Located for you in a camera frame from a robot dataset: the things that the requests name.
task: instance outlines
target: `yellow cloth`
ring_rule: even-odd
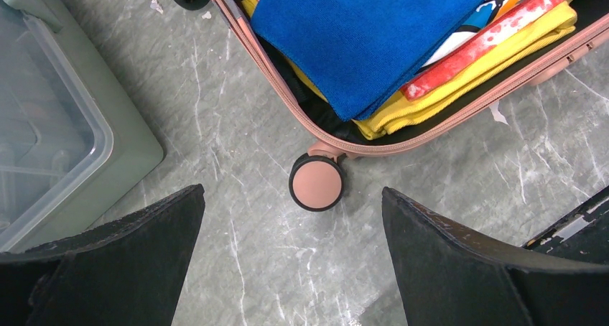
[[[243,0],[243,7],[249,16],[253,14],[256,4],[257,0]],[[367,139],[377,139],[405,126],[420,124],[508,66],[573,32],[576,21],[575,10],[567,2],[561,3],[426,96],[408,101],[398,91],[370,118],[353,122]],[[288,63],[298,78],[325,100],[309,78],[294,63],[289,60]]]

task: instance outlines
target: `folded clothes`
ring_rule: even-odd
[[[400,90],[411,101],[421,98],[431,90],[448,82],[478,58],[563,1],[566,0],[523,1],[499,20],[481,30],[458,50],[402,86]]]
[[[510,9],[514,8],[522,0],[484,0],[473,14],[452,33],[446,41],[438,48],[432,57],[423,64],[427,67],[442,59],[459,46],[466,43],[477,32],[495,21]]]
[[[243,0],[243,8],[251,16],[256,8],[256,0]],[[420,124],[516,61],[575,30],[576,18],[575,11],[564,2],[427,96],[416,101],[408,101],[404,94],[398,91],[370,118],[354,122],[369,140],[392,134],[405,126]],[[294,68],[298,78],[325,100],[326,98],[311,80],[293,62],[287,61]]]
[[[293,61],[343,120],[368,118],[480,0],[260,0],[254,31]]]

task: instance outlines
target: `blue towel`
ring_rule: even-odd
[[[361,120],[412,79],[481,1],[260,0],[251,25],[342,120]]]

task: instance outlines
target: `marble floor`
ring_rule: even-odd
[[[170,0],[63,0],[167,156],[98,222],[201,183],[207,210],[175,325],[403,325],[381,188],[520,245],[609,181],[609,45],[397,157],[346,161],[343,201],[287,191],[313,138],[218,10]]]

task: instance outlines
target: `red cloth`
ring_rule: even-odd
[[[402,86],[400,91],[409,101],[425,96],[563,1],[565,0],[525,0],[498,21],[489,24],[459,49]]]

